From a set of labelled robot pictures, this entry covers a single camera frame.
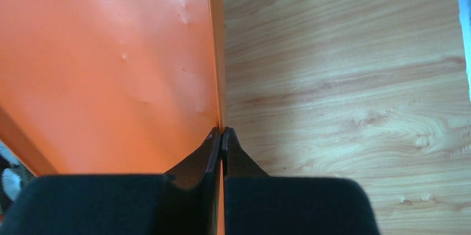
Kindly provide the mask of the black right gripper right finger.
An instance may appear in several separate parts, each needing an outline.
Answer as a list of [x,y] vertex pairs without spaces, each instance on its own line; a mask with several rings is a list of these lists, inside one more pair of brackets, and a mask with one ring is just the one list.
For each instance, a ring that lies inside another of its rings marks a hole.
[[351,179],[270,176],[233,128],[222,161],[226,234],[379,234],[368,196]]

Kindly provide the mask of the orange compartment cookie box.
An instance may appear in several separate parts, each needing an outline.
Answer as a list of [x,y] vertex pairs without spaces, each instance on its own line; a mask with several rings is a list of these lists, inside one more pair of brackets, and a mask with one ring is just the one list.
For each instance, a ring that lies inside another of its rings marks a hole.
[[33,179],[33,173],[1,142],[1,217]]

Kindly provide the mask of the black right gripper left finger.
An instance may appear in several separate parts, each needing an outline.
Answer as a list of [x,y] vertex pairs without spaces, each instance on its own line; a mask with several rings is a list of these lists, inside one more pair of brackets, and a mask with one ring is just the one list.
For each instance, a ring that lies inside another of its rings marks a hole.
[[2,234],[216,234],[221,133],[163,174],[63,174],[34,179]]

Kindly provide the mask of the orange box lid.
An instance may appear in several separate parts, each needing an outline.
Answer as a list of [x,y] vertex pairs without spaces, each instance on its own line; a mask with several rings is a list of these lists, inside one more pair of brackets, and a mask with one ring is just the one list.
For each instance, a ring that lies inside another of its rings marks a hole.
[[35,179],[166,173],[221,133],[223,14],[223,0],[1,0],[1,142]]

